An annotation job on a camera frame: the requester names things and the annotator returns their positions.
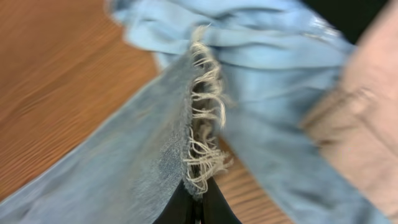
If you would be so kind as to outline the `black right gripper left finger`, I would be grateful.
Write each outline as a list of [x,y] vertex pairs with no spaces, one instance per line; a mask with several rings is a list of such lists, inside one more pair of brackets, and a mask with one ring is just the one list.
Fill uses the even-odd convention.
[[196,221],[195,200],[181,180],[153,224],[196,224]]

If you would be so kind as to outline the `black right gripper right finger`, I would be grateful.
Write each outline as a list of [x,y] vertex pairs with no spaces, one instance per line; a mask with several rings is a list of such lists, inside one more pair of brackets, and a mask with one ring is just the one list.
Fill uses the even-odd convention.
[[207,180],[208,190],[203,194],[202,224],[242,224],[233,213],[214,178]]

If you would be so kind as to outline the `light blue denim jeans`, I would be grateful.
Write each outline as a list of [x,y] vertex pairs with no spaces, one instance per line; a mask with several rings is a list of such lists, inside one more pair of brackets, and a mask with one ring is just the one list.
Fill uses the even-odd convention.
[[83,144],[2,201],[1,223],[153,223],[181,180],[201,223],[207,180],[232,163],[218,145],[226,97],[204,32]]

